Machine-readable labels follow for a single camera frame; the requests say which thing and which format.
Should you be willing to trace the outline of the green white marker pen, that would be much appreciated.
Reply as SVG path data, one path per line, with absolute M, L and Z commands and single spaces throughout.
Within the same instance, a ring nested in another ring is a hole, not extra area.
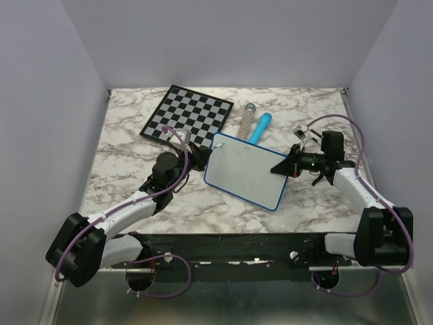
M 212 150 L 216 150 L 216 149 L 221 148 L 223 145 L 224 145 L 224 143 L 219 143 L 219 144 L 217 144 L 217 145 L 211 147 L 211 149 L 212 149 Z

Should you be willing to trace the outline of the blue framed whiteboard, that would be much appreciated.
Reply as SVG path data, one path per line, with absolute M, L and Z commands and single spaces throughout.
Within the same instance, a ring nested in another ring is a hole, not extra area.
M 210 155 L 204 172 L 205 183 L 268 211 L 276 211 L 288 178 L 272 174 L 270 169 L 285 156 L 221 132 L 214 134 L 212 147 L 219 143 L 224 145 Z

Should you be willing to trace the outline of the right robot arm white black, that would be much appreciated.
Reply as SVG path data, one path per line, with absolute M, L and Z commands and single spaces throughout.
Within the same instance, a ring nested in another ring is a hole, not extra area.
M 271 168 L 276 175 L 297 178 L 312 171 L 338 189 L 361 218 L 354 234 L 326 234 L 324 242 L 311 249 L 313 261 L 327 265 L 336 255 L 354 259 L 362 266 L 406 265 L 410 261 L 408 240 L 413 229 L 413 215 L 380 197 L 359 175 L 355 163 L 344 158 L 344 136 L 338 131 L 324 131 L 321 153 L 308 153 L 300 144 L 291 147 L 284 160 Z

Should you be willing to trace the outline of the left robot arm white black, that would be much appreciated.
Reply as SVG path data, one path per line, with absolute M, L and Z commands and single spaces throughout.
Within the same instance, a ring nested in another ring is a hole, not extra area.
M 203 171 L 212 154 L 210 148 L 192 144 L 177 153 L 163 152 L 152 174 L 126 200 L 110 209 L 89 215 L 69 215 L 49 247 L 45 259 L 55 269 L 58 282 L 83 286 L 107 265 L 129 261 L 145 266 L 150 251 L 135 235 L 122 237 L 134 223 L 163 211 L 192 170 Z

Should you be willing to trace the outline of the black grey chessboard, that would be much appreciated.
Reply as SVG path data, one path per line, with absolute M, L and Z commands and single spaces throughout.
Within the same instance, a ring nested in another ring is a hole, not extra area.
M 140 136 L 169 144 L 172 135 L 163 126 L 191 132 L 190 142 L 209 148 L 213 136 L 223 129 L 234 103 L 198 91 L 172 85 L 147 120 Z

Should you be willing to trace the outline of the blue toy microphone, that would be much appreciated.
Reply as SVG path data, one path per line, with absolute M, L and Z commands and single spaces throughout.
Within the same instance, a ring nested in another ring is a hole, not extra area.
M 259 122 L 253 134 L 251 135 L 250 139 L 248 140 L 248 142 L 250 144 L 257 144 L 261 136 L 265 132 L 266 128 L 270 125 L 271 121 L 272 121 L 272 114 L 269 112 L 264 113 L 260 117 Z

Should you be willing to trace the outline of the glitter tube silver cap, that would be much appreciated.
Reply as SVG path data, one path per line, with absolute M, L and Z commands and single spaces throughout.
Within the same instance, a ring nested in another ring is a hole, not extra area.
M 250 125 L 256 112 L 256 106 L 253 103 L 247 103 L 244 108 L 244 114 L 237 133 L 237 138 L 246 140 L 250 132 Z

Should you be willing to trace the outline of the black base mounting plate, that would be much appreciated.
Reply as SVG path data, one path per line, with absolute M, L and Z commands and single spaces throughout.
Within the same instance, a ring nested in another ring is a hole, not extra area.
M 134 278 L 182 282 L 306 281 L 310 268 L 349 266 L 325 250 L 324 234 L 129 234 L 87 246 L 67 279 L 76 287 L 105 267 Z

